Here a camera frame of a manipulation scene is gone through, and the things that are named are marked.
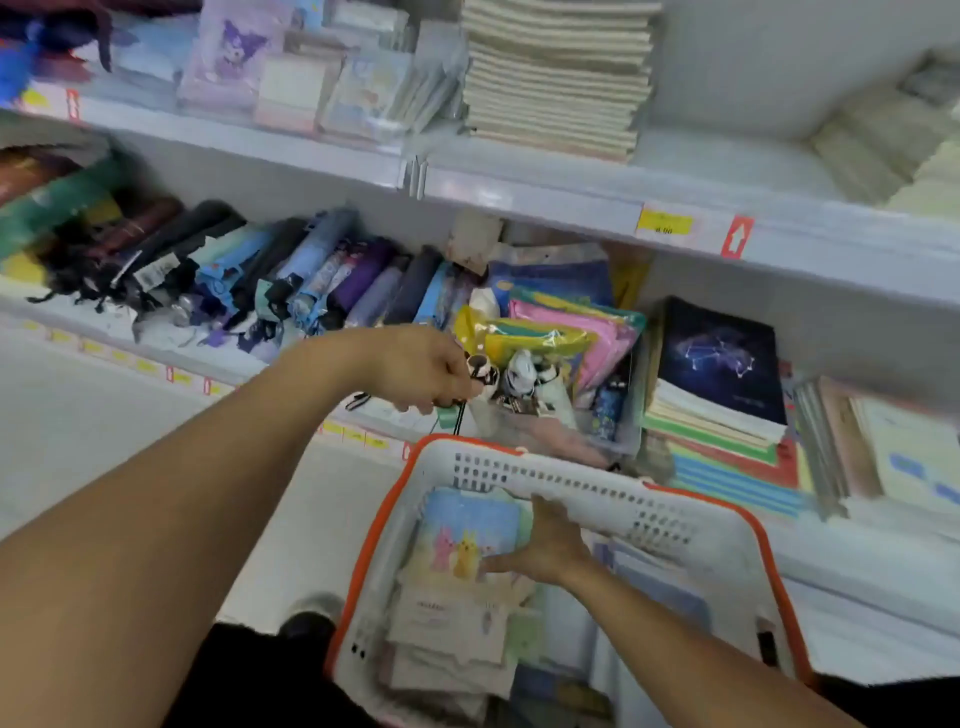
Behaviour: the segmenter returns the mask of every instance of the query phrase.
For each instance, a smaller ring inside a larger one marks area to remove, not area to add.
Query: person's right hand
[[[564,586],[580,567],[598,562],[580,536],[580,526],[566,515],[561,503],[533,496],[534,529],[530,543],[514,553],[488,556],[480,569],[486,573],[514,571],[543,584]]]

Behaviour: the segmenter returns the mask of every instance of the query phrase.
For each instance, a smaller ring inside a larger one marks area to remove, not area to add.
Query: shopping basket
[[[757,626],[772,635],[778,665],[810,682],[803,637],[780,582],[766,533],[736,506],[652,482],[448,435],[420,441],[380,506],[350,580],[326,674],[377,720],[392,726],[442,723],[392,699],[378,681],[396,574],[438,487],[561,501],[584,528],[617,536],[686,568],[717,619],[714,635],[760,659]]]

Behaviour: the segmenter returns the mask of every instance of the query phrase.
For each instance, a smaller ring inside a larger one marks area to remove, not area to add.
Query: floor
[[[110,364],[24,342],[0,347],[0,538],[150,445],[204,405]],[[276,631],[297,599],[346,596],[398,469],[311,445],[221,612]]]

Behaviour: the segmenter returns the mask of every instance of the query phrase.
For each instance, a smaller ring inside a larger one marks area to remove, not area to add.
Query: hand
[[[488,556],[480,565],[485,573],[514,571],[543,584],[565,587],[568,577],[581,567],[598,562],[580,537],[580,526],[566,515],[561,503],[533,496],[534,530],[530,543],[519,551]]]
[[[467,359],[452,336],[430,326],[353,328],[322,337],[349,354],[356,389],[405,411],[428,415],[434,405],[470,400],[483,389],[469,377]]]

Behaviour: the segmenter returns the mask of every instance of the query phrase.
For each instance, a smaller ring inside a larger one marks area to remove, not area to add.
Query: red arrow label
[[[750,233],[754,231],[754,218],[737,215],[733,218],[727,239],[724,240],[721,257],[739,259],[743,256],[743,249],[747,247]]]

